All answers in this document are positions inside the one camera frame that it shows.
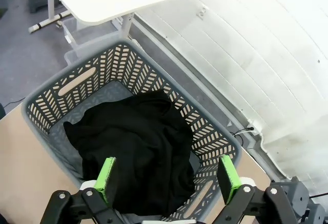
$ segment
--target beige tabletop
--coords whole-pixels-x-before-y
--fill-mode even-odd
[[[74,194],[77,188],[29,129],[21,105],[0,120],[0,136],[0,213],[9,223],[39,223],[54,191]],[[244,150],[237,171],[239,176],[253,178],[260,189],[270,184],[268,176]],[[207,217],[207,224],[223,206],[221,198]],[[242,224],[251,224],[253,219],[245,217]]]

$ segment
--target basket bottom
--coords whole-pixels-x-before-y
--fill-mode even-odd
[[[81,104],[76,106],[50,129],[47,144],[74,177],[78,179],[83,178],[82,158],[67,139],[63,123],[65,121],[69,121],[72,124],[77,123],[82,119],[84,112],[91,107],[104,102],[119,101],[130,96],[132,96],[131,92],[126,89],[123,84],[112,81],[92,94],[90,97],[86,98]],[[199,158],[192,152],[190,156],[190,163],[196,173],[200,167],[200,163]]]

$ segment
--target gray floor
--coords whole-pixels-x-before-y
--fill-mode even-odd
[[[0,103],[19,100],[45,80],[67,66],[64,54],[71,47],[62,30],[49,25],[33,34],[28,28],[48,17],[47,8],[30,14],[27,0],[8,0],[9,10],[0,20]],[[238,129],[229,124],[227,116],[172,62],[149,38],[132,25],[131,35],[143,49],[182,85],[204,108],[231,132]],[[19,103],[10,104],[6,112]]]

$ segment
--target wall outlet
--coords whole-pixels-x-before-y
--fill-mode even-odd
[[[252,120],[248,120],[248,125],[247,127],[250,128],[250,127],[253,127],[254,130],[253,130],[253,135],[258,135],[261,133],[262,131],[262,126],[259,122],[257,122],[256,120],[252,121]]]

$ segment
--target black garment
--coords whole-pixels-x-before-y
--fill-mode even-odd
[[[64,128],[85,180],[97,179],[107,157],[117,158],[113,207],[121,213],[168,216],[194,192],[193,134],[161,90],[102,103]]]

